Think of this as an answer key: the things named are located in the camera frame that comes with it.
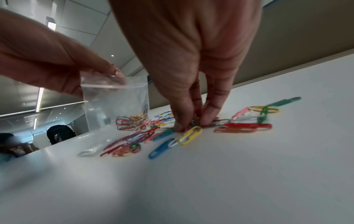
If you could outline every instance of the fingernail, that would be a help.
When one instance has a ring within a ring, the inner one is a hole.
[[[175,132],[182,132],[184,130],[184,127],[178,123],[178,122],[175,122],[174,123],[174,131]]]

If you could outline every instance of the table surface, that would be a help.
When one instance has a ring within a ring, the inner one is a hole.
[[[153,161],[161,142],[124,158],[76,156],[126,134],[107,127],[10,161],[1,223],[354,223],[353,70],[350,55],[233,89],[221,118],[302,97],[270,115],[269,131],[205,129]]]

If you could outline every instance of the plastic bag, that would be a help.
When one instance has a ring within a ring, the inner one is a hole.
[[[133,131],[148,120],[147,77],[116,77],[81,72],[81,87],[89,131],[107,125]]]

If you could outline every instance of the blue paper clip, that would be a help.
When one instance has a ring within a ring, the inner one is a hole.
[[[156,136],[155,138],[153,138],[152,141],[156,142],[156,141],[158,141],[158,140],[160,140],[160,139],[162,139],[164,137],[167,137],[167,136],[169,136],[169,135],[171,135],[173,133],[174,133],[174,129],[173,128],[167,129],[164,133],[162,133],[162,134]]]
[[[166,142],[162,143],[159,147],[157,147],[154,151],[150,152],[149,159],[154,159],[158,157],[161,153],[169,149],[169,143],[174,141],[174,138],[167,140]]]

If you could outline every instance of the hand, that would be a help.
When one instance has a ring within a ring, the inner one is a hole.
[[[261,0],[111,0],[118,23],[158,91],[176,131],[195,113],[209,124],[228,97],[260,21]],[[206,75],[202,106],[198,72]]]
[[[0,10],[0,74],[82,98],[80,70],[123,73],[82,44],[23,16]]]

